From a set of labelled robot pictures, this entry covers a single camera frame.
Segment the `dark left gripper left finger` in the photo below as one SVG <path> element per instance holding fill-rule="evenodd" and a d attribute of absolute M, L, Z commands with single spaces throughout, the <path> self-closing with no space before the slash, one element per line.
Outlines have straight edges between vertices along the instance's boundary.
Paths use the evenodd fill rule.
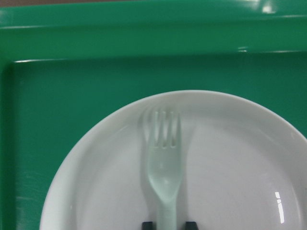
<path fill-rule="evenodd" d="M 142 230 L 156 230 L 155 223 L 152 221 L 146 221 L 142 223 Z"/>

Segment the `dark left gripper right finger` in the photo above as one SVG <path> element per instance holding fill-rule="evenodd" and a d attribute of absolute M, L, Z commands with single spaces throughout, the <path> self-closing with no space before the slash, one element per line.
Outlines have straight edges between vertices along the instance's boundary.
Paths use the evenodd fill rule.
<path fill-rule="evenodd" d="M 198 225 L 195 221 L 185 222 L 184 230 L 198 230 Z"/>

